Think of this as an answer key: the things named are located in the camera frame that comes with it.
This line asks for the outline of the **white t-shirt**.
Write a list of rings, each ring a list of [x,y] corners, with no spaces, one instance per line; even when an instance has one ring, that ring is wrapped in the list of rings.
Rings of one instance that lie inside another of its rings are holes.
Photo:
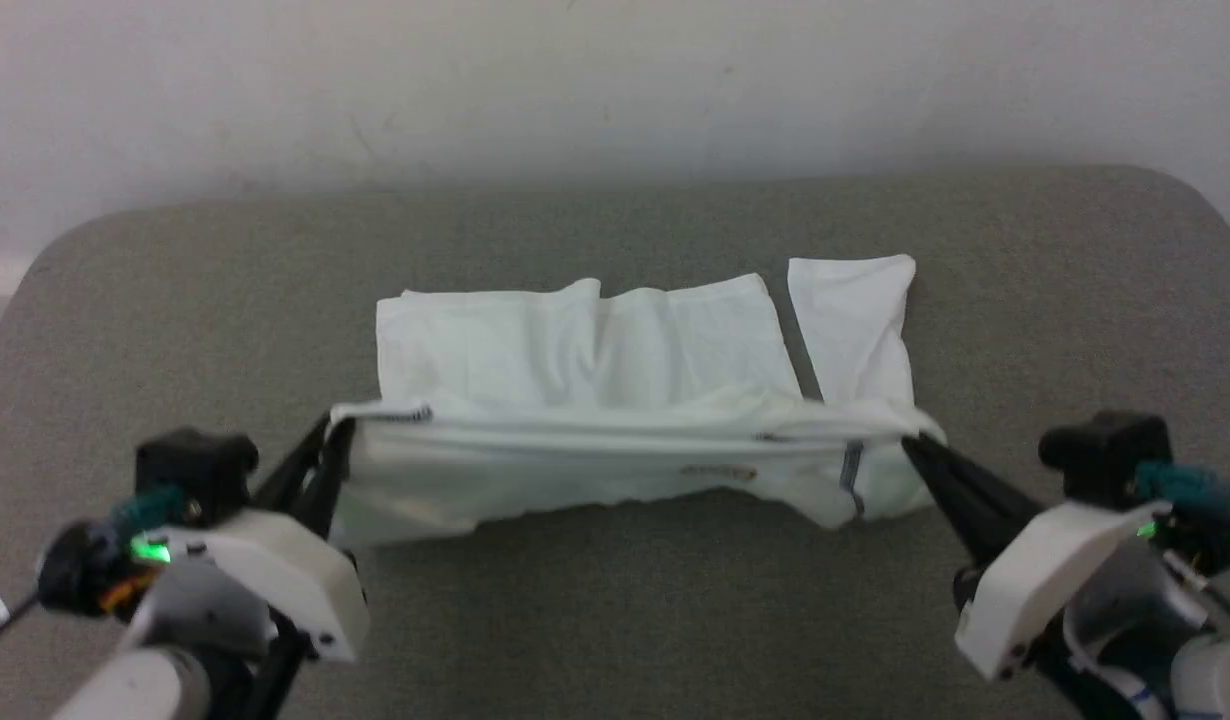
[[[405,290],[378,302],[378,401],[342,404],[351,471],[333,537],[376,546],[488,521],[733,489],[836,529],[932,500],[902,450],[943,430],[915,402],[915,260],[788,261],[819,398],[760,274],[685,290]]]

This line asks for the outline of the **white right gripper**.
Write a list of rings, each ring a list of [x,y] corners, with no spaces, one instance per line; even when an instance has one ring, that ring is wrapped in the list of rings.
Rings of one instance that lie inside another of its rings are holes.
[[[1041,638],[1122,544],[1168,505],[1117,512],[1077,502],[1043,506],[931,436],[900,446],[977,565],[991,562],[961,610],[954,647],[994,682],[1018,666],[1016,647]]]

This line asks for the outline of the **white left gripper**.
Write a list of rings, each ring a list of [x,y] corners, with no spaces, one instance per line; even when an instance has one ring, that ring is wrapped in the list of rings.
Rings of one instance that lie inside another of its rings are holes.
[[[328,415],[315,421],[260,482],[255,510],[212,529],[169,527],[164,533],[171,559],[212,562],[312,638],[319,656],[354,663],[365,651],[371,615],[355,565],[327,539],[349,473],[355,418],[341,420],[326,436],[328,425]],[[303,526],[280,514],[301,492]]]

